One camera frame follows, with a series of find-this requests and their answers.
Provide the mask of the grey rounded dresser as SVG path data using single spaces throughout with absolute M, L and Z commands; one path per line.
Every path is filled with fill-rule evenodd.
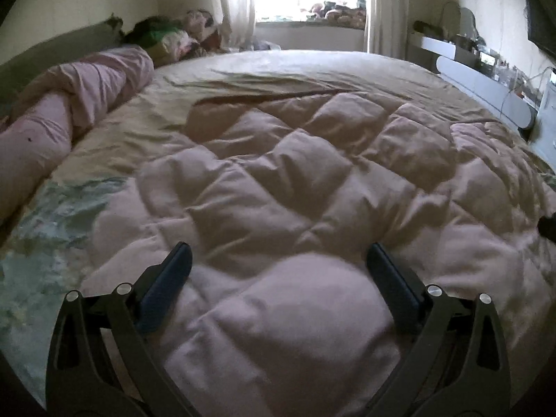
M 509 122 L 515 129 L 532 129 L 536 111 L 512 90 L 474 69 L 447 57 L 437 57 L 440 76 L 486 107 L 492 114 Z

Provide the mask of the grey padded headboard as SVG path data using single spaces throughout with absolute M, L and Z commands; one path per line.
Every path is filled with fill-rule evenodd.
M 112 14 L 106 21 L 61 34 L 36 44 L 1 64 L 1 118 L 19 93 L 38 75 L 61 63 L 116 48 L 123 38 L 123 19 Z

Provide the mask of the white chest of drawers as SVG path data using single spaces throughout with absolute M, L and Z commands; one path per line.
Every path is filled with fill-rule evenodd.
M 550 71 L 533 126 L 530 147 L 553 170 L 556 166 L 556 89 L 555 70 Z

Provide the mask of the black wall television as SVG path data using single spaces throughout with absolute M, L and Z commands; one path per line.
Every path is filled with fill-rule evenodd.
M 526 0 L 528 40 L 542 52 L 555 59 L 555 25 L 548 17 L 539 0 Z

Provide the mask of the arched vanity mirror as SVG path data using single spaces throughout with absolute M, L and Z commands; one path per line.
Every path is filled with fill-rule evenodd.
M 455 1 L 446 2 L 440 13 L 440 27 L 446 40 L 452 41 L 457 36 L 475 41 L 478 37 L 474 13 L 461 7 Z

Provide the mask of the sheer white curtain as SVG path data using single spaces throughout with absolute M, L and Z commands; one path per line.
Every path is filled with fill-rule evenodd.
M 243 47 L 254 37 L 254 0 L 212 0 L 213 14 L 221 19 L 222 38 L 229 47 Z
M 364 48 L 368 53 L 404 59 L 409 0 L 366 0 Z

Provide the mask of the right sheer white curtain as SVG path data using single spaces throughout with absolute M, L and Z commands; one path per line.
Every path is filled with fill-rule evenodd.
M 404 59 L 409 0 L 366 0 L 364 48 L 368 53 Z

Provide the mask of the plush toys on windowsill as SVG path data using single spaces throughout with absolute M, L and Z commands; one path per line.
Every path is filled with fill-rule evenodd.
M 364 8 L 352 9 L 331 1 L 316 3 L 305 16 L 309 22 L 359 30 L 365 28 L 367 21 L 367 12 Z

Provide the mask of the rolled pink duvet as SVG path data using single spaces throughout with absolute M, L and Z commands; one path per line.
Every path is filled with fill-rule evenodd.
M 139 46 L 98 52 L 31 81 L 1 131 L 1 219 L 9 218 L 73 149 L 74 141 L 154 77 Z

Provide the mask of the left sheer white curtain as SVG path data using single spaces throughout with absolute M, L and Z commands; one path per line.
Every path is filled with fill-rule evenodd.
M 243 47 L 254 37 L 254 0 L 212 0 L 213 14 L 221 19 L 222 38 L 229 47 Z

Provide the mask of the pile of mixed clothes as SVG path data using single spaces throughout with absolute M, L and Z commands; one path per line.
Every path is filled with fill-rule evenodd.
M 213 15 L 203 9 L 189 10 L 177 19 L 148 17 L 123 35 L 122 44 L 142 48 L 155 68 L 224 52 L 219 26 Z

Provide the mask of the tan bed sheet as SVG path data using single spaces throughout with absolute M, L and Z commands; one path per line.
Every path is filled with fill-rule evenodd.
M 189 110 L 203 99 L 335 91 L 391 96 L 447 122 L 495 118 L 440 76 L 391 57 L 312 50 L 201 57 L 155 70 L 151 83 L 83 136 L 50 179 L 63 185 L 132 175 L 179 144 Z

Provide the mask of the grey vanity table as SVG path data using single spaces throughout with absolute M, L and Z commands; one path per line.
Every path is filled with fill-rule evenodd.
M 409 62 L 436 72 L 435 64 L 438 57 L 446 57 L 470 68 L 474 68 L 477 62 L 477 57 L 473 53 L 454 43 L 440 41 L 417 32 L 408 35 L 406 59 Z

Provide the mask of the light teal patterned blanket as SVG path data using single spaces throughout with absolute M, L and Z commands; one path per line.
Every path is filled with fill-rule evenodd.
M 62 299 L 92 271 L 94 220 L 123 185 L 123 178 L 45 183 L 1 247 L 1 351 L 41 405 Z

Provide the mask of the pink quilted coat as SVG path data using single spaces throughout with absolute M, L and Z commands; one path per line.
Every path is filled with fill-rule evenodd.
M 519 399 L 555 347 L 555 194 L 501 122 L 375 93 L 204 103 L 174 153 L 95 221 L 87 295 L 188 243 L 150 340 L 204 416 L 354 416 L 407 348 L 365 269 L 380 243 L 424 283 L 494 299 Z

